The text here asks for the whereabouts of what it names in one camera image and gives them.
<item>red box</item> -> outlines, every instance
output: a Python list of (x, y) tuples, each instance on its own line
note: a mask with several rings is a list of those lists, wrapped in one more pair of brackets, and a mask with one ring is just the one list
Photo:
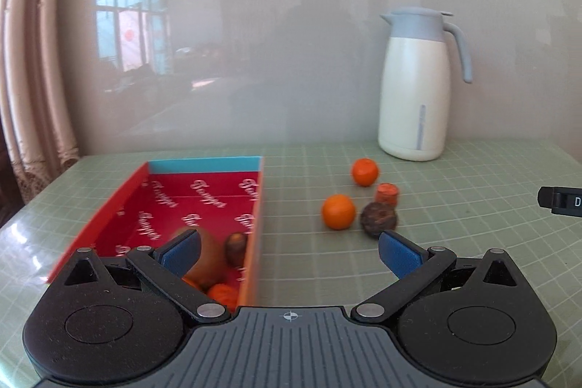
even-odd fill
[(144, 163), (83, 227), (48, 282), (80, 247), (119, 256), (138, 245), (160, 247), (179, 228), (200, 225), (220, 243), (234, 232), (248, 234), (244, 268), (229, 269), (226, 283), (239, 289), (239, 305), (255, 305), (262, 170), (258, 156)]

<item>thermos handle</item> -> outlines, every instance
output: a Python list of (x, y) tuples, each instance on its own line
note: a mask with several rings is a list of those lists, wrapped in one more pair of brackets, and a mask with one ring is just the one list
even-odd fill
[(463, 31), (454, 24), (449, 24), (445, 22), (443, 24), (443, 29), (445, 32), (450, 32), (455, 37), (457, 41), (457, 46), (459, 47), (459, 56), (461, 57), (461, 66), (463, 67), (463, 80), (466, 83), (473, 82), (473, 69), (471, 67), (471, 56), (469, 55), (469, 45), (465, 39), (465, 34)]

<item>white thermos jug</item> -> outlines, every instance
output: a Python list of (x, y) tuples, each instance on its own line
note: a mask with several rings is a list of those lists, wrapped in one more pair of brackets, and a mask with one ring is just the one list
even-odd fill
[(457, 41), (463, 79), (472, 82), (471, 57), (461, 29), (443, 15), (408, 7), (381, 17), (392, 26), (380, 99), (378, 143), (398, 158), (428, 161), (445, 149), (450, 108), (450, 64), (443, 32)]

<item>curtain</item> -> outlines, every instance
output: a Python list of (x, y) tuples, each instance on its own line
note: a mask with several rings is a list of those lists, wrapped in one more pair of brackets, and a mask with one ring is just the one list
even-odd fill
[(0, 117), (24, 202), (79, 159), (60, 73), (56, 0), (0, 0)]

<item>table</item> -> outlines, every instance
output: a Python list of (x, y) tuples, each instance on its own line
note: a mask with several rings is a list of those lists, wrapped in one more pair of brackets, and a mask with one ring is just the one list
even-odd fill
[(353, 160), (369, 156), (381, 181), (401, 190), (399, 232), (459, 256), (509, 251), (551, 314), (558, 346), (544, 376), (553, 387), (582, 385), (582, 219), (537, 206), (540, 186), (582, 187), (582, 164), (545, 141), (452, 141), (443, 156), (413, 163), (376, 144), (194, 149), (89, 156), (59, 177), (0, 230), (0, 384), (38, 379), (21, 343), (23, 324), (59, 255), (138, 165), (187, 156), (263, 155), (260, 304), (341, 304), (349, 310), (395, 280), (377, 243), (358, 229), (324, 228), (322, 201), (350, 195), (360, 210), (373, 188), (353, 185)]

